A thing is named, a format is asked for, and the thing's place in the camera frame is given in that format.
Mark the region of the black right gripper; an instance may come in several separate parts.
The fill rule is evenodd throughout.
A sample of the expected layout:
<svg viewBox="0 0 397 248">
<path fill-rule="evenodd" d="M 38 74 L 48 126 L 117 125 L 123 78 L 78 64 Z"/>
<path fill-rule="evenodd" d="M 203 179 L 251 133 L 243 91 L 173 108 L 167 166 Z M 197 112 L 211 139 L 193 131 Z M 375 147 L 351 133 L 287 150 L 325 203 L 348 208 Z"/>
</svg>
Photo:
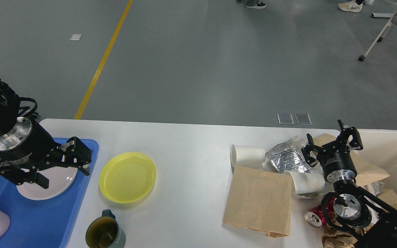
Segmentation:
<svg viewBox="0 0 397 248">
<path fill-rule="evenodd" d="M 319 164 L 325 181 L 329 183 L 335 183 L 341 179 L 354 180 L 357 171 L 350 151 L 363 149 L 357 128 L 346 126 L 341 120 L 337 122 L 340 126 L 340 134 L 334 141 L 326 144 L 326 148 L 315 145 L 312 135 L 308 133 L 308 143 L 301 149 L 307 165 L 314 168 Z"/>
</svg>

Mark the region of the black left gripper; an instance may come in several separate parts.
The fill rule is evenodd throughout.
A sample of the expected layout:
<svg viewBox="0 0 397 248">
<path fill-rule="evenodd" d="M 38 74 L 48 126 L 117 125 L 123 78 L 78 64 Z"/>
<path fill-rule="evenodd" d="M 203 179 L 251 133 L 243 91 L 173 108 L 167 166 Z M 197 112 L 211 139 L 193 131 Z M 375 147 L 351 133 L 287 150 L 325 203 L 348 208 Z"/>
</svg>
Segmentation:
<svg viewBox="0 0 397 248">
<path fill-rule="evenodd" d="M 40 162 L 40 171 L 72 167 L 89 176 L 92 151 L 77 137 L 56 147 L 51 135 L 35 120 L 18 117 L 13 129 L 0 137 L 0 159 L 5 161 L 0 162 L 0 175 L 14 185 L 30 183 L 48 189 L 49 179 L 36 169 L 24 171 L 12 164 Z"/>
</svg>

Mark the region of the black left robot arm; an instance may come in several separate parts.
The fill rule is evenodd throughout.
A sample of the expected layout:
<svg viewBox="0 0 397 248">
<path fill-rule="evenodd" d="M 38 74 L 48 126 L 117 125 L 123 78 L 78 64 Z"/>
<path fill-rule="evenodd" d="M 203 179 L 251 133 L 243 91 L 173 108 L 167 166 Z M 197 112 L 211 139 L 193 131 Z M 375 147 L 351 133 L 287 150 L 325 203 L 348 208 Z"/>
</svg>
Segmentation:
<svg viewBox="0 0 397 248">
<path fill-rule="evenodd" d="M 58 144 L 33 117 L 37 104 L 21 107 L 22 101 L 0 78 L 0 175 L 14 185 L 37 184 L 49 187 L 49 179 L 41 174 L 53 167 L 73 167 L 90 175 L 92 151 L 78 137 Z"/>
</svg>

